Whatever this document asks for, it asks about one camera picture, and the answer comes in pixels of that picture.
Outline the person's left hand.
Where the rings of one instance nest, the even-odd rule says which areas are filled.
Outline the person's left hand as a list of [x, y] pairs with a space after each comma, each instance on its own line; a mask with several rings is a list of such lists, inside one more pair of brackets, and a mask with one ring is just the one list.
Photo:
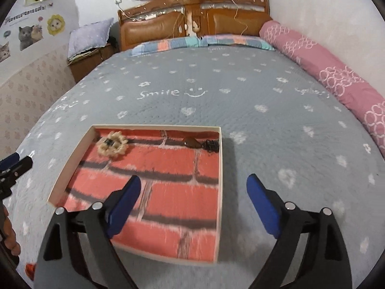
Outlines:
[[19, 256], [21, 253], [20, 244], [16, 241], [16, 233], [13, 230], [12, 223], [8, 218], [9, 213], [5, 206], [3, 206], [3, 211], [5, 214], [5, 220], [3, 225], [3, 230], [5, 233], [5, 247], [10, 250], [13, 256]]

